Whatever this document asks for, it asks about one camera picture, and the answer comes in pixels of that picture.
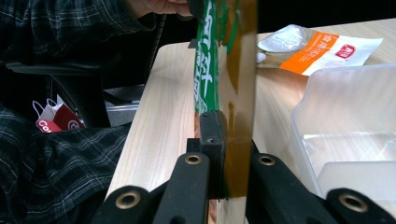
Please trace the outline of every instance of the orange label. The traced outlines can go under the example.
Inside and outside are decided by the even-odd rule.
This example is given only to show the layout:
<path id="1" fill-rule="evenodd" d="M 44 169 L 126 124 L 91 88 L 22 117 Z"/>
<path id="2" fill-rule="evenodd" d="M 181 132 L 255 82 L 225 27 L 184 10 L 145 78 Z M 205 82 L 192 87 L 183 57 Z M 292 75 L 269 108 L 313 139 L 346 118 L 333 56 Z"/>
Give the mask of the orange label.
<path id="1" fill-rule="evenodd" d="M 332 48 L 338 37 L 339 35 L 316 32 L 305 48 L 283 62 L 280 68 L 302 74 L 312 63 Z"/>

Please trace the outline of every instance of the person's arm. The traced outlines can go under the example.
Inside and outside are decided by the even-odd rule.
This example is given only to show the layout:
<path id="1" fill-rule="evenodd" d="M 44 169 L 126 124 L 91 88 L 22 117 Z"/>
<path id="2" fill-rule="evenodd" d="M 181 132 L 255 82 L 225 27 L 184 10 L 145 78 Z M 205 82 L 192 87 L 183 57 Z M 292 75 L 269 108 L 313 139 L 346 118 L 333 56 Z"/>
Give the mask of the person's arm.
<path id="1" fill-rule="evenodd" d="M 139 20 L 124 0 L 0 0 L 0 18 L 0 62 L 62 56 L 155 27 L 153 15 Z"/>

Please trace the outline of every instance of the red and white logo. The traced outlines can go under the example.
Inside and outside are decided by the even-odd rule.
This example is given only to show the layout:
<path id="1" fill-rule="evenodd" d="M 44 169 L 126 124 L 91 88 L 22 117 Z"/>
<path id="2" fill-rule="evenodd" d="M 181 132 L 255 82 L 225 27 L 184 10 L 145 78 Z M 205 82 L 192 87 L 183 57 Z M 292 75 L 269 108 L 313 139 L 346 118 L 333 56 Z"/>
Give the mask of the red and white logo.
<path id="1" fill-rule="evenodd" d="M 336 56 L 347 59 L 350 56 L 352 56 L 353 53 L 355 53 L 356 48 L 352 45 L 345 44 L 343 47 L 338 50 L 338 52 L 335 53 Z"/>

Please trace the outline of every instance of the person's hand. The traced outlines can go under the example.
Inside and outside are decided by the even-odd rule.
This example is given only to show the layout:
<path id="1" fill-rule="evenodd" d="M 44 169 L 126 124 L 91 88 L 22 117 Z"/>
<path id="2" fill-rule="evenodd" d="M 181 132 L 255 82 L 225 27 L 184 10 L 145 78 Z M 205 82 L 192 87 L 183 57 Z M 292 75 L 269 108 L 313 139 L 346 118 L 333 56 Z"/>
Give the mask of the person's hand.
<path id="1" fill-rule="evenodd" d="M 190 16 L 187 0 L 125 0 L 132 13 L 140 18 L 150 12 Z"/>

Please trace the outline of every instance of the black metal bracket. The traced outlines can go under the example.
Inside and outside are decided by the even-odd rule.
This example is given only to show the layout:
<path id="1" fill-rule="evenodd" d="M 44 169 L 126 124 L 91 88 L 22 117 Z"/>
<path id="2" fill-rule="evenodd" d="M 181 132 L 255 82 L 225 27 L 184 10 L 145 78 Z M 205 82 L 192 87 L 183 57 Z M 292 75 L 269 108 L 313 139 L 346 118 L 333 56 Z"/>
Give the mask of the black metal bracket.
<path id="1" fill-rule="evenodd" d="M 189 139 L 170 179 L 152 192 L 127 186 L 111 193 L 92 223 L 206 223 L 208 200 L 222 199 L 226 149 L 220 113 L 203 114 L 202 136 Z M 396 223 L 388 212 L 352 189 L 334 189 L 326 199 L 309 192 L 279 158 L 251 153 L 246 216 L 249 224 Z"/>

